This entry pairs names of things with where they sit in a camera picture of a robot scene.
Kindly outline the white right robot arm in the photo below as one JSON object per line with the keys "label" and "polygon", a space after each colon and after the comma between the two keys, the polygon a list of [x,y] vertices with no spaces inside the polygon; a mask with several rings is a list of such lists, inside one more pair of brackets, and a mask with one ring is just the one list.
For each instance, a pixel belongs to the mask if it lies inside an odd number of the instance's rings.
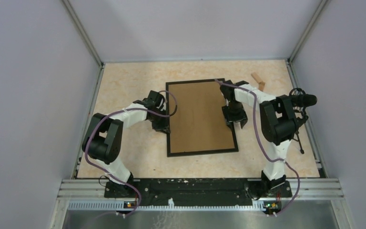
{"label": "white right robot arm", "polygon": [[310,104],[304,90],[295,88],[288,95],[267,94],[246,81],[233,83],[217,80],[227,101],[222,112],[227,125],[244,127],[248,117],[243,107],[253,109],[253,125],[258,145],[267,159],[261,173],[261,195],[274,196],[286,181],[285,166],[288,148],[299,128],[308,120],[305,113]]}

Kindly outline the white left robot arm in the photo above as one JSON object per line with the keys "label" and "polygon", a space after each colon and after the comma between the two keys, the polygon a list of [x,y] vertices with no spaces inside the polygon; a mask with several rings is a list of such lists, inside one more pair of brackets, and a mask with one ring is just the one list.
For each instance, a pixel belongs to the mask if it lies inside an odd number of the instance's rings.
{"label": "white left robot arm", "polygon": [[88,164],[103,171],[109,178],[108,189],[121,197],[137,195],[133,174],[119,157],[123,131],[134,124],[150,121],[152,129],[170,133],[169,118],[163,93],[150,91],[142,100],[110,114],[95,113],[82,141],[82,151]]}

